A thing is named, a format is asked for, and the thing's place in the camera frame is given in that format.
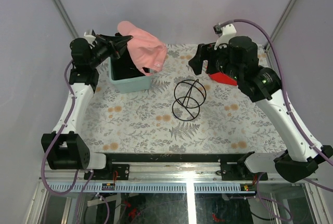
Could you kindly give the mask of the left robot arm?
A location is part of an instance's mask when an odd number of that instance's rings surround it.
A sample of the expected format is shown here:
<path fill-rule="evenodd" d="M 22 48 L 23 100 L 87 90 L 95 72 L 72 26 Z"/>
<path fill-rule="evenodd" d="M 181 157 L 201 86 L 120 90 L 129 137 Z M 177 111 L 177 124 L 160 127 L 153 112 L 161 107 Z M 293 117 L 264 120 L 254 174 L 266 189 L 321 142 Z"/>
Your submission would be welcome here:
<path fill-rule="evenodd" d="M 108 58 L 119 60 L 132 38 L 119 33 L 107 36 L 88 31 L 70 43 L 72 60 L 64 73 L 68 98 L 57 125 L 41 139 L 45 152 L 43 161 L 50 169 L 95 168 L 101 179 L 113 176 L 114 167 L 106 162 L 104 155 L 91 154 L 81 136 L 81 129 L 86 109 L 98 85 L 98 66 Z"/>

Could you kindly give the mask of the teal plastic bin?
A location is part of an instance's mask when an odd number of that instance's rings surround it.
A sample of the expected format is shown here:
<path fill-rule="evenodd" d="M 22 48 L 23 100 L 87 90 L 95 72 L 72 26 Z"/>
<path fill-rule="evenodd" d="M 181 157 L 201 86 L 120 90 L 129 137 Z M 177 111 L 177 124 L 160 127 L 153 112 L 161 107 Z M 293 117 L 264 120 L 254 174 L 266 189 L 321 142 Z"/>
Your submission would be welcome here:
<path fill-rule="evenodd" d="M 108 59 L 109 61 L 109 80 L 111 84 L 113 84 L 116 89 L 122 93 L 132 93 L 136 91 L 142 91 L 142 90 L 148 90 L 151 86 L 151 76 L 141 76 L 141 77 L 135 77 L 135 78 L 128 78 L 124 80 L 113 80 L 113 74 L 112 74 L 112 64 L 111 64 L 111 58 Z"/>

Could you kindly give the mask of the pink baseball cap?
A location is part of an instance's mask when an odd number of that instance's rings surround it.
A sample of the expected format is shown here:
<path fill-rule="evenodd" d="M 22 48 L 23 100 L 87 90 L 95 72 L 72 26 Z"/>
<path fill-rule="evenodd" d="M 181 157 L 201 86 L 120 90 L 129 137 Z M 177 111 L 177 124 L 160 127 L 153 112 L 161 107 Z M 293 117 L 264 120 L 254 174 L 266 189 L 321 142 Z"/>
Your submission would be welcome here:
<path fill-rule="evenodd" d="M 129 21 L 118 24 L 118 32 L 122 36 L 131 36 L 127 49 L 136 68 L 146 76 L 161 72 L 168 49 L 157 37 L 136 27 Z"/>

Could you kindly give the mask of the red cloth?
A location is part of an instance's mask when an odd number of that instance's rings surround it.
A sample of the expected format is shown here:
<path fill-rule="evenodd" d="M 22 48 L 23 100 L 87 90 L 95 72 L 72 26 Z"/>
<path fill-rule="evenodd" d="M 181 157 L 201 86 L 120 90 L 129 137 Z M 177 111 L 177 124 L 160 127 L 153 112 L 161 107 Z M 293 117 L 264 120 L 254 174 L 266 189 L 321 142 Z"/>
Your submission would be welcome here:
<path fill-rule="evenodd" d="M 217 70 L 216 67 L 213 66 L 212 62 L 207 63 L 206 73 L 208 74 L 209 78 L 215 82 L 237 86 L 237 82 L 234 79 Z"/>

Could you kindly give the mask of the black cap gold logo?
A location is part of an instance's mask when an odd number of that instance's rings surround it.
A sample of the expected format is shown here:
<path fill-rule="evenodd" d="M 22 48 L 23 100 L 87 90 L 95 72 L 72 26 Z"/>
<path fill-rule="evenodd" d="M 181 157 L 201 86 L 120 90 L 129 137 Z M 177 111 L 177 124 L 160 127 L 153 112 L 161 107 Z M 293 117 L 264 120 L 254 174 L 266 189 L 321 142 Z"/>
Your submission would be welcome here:
<path fill-rule="evenodd" d="M 128 49 L 119 59 L 111 58 L 111 64 L 113 80 L 115 81 L 144 76 L 133 63 Z"/>

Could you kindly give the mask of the black wire hat stand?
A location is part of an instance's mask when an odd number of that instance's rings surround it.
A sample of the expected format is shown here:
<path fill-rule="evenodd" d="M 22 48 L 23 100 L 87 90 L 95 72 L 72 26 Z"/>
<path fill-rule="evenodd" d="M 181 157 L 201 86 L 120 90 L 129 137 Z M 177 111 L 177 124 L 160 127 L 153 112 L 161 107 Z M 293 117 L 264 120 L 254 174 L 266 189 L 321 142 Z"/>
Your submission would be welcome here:
<path fill-rule="evenodd" d="M 199 79 L 185 79 L 178 82 L 173 90 L 173 116 L 183 122 L 194 121 L 205 103 L 207 91 Z"/>

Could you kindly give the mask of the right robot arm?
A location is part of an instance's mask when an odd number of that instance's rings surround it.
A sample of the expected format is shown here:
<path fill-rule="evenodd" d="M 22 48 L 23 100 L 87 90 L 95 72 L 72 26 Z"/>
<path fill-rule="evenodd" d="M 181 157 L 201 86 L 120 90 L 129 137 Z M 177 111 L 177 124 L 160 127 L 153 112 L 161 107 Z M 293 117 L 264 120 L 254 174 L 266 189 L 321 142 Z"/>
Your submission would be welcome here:
<path fill-rule="evenodd" d="M 287 148 L 271 163 L 250 155 L 237 166 L 240 178 L 247 180 L 255 172 L 272 168 L 294 183 L 312 175 L 332 156 L 332 146 L 321 144 L 297 114 L 277 73 L 259 65 L 258 46 L 251 38 L 236 36 L 228 43 L 199 44 L 188 64 L 199 75 L 204 61 L 208 62 L 207 73 L 222 72 L 237 82 L 238 89 L 269 118 Z"/>

